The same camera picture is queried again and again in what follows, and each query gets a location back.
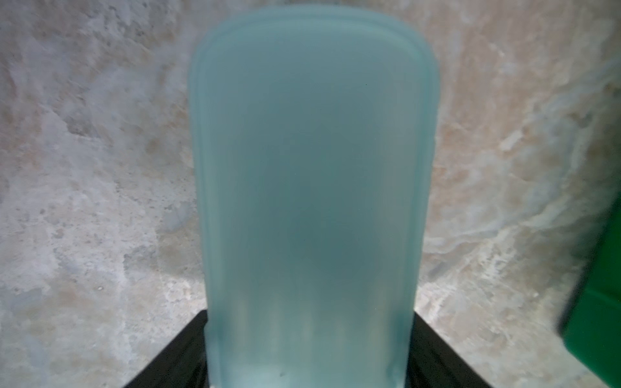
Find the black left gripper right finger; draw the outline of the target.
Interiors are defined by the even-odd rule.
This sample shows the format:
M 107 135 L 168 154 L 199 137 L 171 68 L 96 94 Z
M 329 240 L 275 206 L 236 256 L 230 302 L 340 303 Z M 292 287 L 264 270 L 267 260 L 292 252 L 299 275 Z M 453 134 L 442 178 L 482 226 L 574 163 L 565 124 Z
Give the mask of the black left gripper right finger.
M 415 313 L 405 387 L 490 388 L 491 386 L 418 313 Z

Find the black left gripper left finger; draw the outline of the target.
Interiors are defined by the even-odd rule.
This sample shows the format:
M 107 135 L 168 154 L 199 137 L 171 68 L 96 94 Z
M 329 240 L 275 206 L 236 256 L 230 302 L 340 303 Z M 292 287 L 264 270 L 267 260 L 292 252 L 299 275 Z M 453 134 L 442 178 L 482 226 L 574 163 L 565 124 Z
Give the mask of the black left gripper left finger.
M 208 387 L 207 322 L 207 310 L 200 311 L 125 388 Z

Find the teal slim pencil case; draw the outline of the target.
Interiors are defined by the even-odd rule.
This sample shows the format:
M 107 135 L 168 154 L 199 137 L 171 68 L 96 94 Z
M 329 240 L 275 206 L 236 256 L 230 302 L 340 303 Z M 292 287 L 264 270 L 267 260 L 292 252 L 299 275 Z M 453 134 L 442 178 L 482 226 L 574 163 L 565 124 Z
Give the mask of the teal slim pencil case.
M 210 386 L 404 386 L 439 103 L 422 35 L 266 7 L 205 36 L 188 93 Z

